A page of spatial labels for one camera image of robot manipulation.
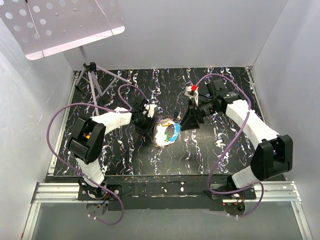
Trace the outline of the silver key with green tag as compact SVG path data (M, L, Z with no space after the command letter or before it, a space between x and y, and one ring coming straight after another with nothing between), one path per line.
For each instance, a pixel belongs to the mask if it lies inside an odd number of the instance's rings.
M222 148L222 147L226 146L226 144L224 143L223 139L218 139L215 141L215 146L218 148Z

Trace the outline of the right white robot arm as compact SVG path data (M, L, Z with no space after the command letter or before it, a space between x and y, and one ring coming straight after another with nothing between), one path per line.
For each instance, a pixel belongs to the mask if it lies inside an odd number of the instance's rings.
M258 182L289 172L293 168L293 140L271 129L251 109L244 96L227 89L222 79L206 84L209 99L198 101L198 86L187 86L188 108L180 123L181 131L199 129L204 118L213 113L223 113L233 120L255 147L250 165L227 177L226 185L213 194L227 194L237 199L245 190Z

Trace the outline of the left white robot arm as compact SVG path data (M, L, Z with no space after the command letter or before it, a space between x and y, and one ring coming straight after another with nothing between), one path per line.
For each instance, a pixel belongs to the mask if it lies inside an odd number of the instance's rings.
M157 121L157 110L156 104L150 104L143 99L134 103L131 109L118 106L101 115L79 117L67 142L67 148L84 174L79 185L91 198L101 200L107 194L105 176L99 164L105 135L132 124L136 133L150 137Z

